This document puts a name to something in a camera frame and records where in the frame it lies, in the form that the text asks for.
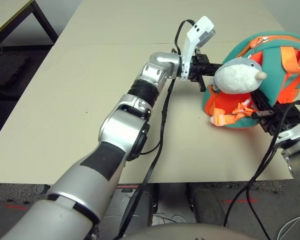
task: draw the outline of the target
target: white tabletop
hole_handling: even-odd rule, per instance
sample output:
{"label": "white tabletop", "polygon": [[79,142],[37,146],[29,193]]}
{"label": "white tabletop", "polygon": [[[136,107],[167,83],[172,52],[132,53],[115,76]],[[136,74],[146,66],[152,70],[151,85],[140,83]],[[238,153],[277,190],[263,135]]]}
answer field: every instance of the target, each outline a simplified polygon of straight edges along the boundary
{"label": "white tabletop", "polygon": [[[254,33],[282,30],[259,1],[83,1],[0,132],[0,182],[53,184],[98,145],[103,120],[149,56],[170,52],[180,22],[203,15],[216,30],[201,49],[212,63]],[[167,87],[154,106],[145,151],[159,140]],[[271,136],[260,126],[214,127],[202,97],[197,83],[176,82],[151,182],[245,181],[254,174]],[[154,156],[127,162],[120,183],[140,183]],[[288,178],[277,154],[259,179]]]}
{"label": "white tabletop", "polygon": [[34,0],[0,0],[0,31]]}

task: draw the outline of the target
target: orange strap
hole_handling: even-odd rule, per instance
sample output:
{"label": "orange strap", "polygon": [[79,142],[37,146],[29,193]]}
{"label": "orange strap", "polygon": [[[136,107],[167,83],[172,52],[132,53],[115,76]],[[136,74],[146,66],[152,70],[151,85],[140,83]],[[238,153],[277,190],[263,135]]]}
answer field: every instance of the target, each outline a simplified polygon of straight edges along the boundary
{"label": "orange strap", "polygon": [[247,105],[248,104],[246,102],[238,103],[238,106],[232,111],[232,114],[225,114],[225,110],[216,108],[215,103],[213,103],[214,110],[213,116],[210,118],[210,122],[216,126],[224,126],[234,124],[244,117],[251,117],[254,110],[248,108]]}
{"label": "orange strap", "polygon": [[293,82],[291,82],[285,89],[283,89],[280,92],[277,101],[281,104],[287,104],[293,102],[295,97],[298,95],[300,91],[300,89],[297,88],[299,84],[300,84],[300,75],[296,77]]}
{"label": "orange strap", "polygon": [[283,68],[287,73],[300,74],[296,50],[291,46],[281,46],[281,59]]}

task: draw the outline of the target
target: floor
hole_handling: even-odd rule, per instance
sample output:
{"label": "floor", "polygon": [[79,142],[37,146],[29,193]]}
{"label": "floor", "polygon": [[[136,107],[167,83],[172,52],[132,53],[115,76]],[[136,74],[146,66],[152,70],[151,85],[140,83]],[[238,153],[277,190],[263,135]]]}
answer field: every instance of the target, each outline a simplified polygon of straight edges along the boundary
{"label": "floor", "polygon": [[[26,54],[31,59],[30,63],[26,66],[18,82],[5,93],[21,94],[47,53],[48,50],[27,51]],[[0,101],[0,129],[15,104],[15,101]],[[244,184],[244,182],[212,182],[208,185],[226,211],[230,200]],[[0,183],[0,238],[26,213],[35,201],[45,198],[44,193],[38,193],[37,187],[31,184]],[[173,215],[181,216],[187,223],[195,222],[185,191],[185,183],[162,183],[159,185],[158,211],[153,216],[153,225],[164,224],[162,217],[169,219]],[[116,190],[105,217],[98,226],[99,239],[110,240],[117,234],[114,230],[119,229],[123,212],[131,195],[131,192]],[[253,206],[271,239],[275,239],[285,222],[300,215],[300,187],[294,180],[259,181],[251,191],[251,198],[253,199]],[[229,228],[259,239],[266,239],[244,199],[244,196],[241,196],[238,203],[234,205],[229,217]],[[183,222],[179,217],[175,220],[176,222]],[[300,240],[300,221],[283,239]]]}

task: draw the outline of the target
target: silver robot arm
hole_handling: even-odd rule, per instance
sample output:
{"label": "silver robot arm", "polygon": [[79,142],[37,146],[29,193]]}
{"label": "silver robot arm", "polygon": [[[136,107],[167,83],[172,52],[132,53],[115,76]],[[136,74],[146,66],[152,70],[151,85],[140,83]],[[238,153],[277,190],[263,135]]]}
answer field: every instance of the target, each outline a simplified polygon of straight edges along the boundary
{"label": "silver robot arm", "polygon": [[177,54],[153,54],[102,124],[97,148],[73,164],[48,198],[36,202],[2,239],[84,239],[104,216],[126,161],[141,153],[152,107],[179,66]]}
{"label": "silver robot arm", "polygon": [[278,135],[276,145],[283,148],[281,155],[292,177],[300,184],[300,123]]}

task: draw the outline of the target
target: white plush toy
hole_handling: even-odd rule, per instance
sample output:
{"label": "white plush toy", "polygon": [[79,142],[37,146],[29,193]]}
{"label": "white plush toy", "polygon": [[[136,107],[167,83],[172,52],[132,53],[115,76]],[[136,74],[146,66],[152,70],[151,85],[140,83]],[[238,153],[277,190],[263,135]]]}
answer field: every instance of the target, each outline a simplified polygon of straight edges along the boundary
{"label": "white plush toy", "polygon": [[226,94],[245,94],[256,90],[267,74],[256,61],[241,57],[223,64],[214,74],[213,90]]}

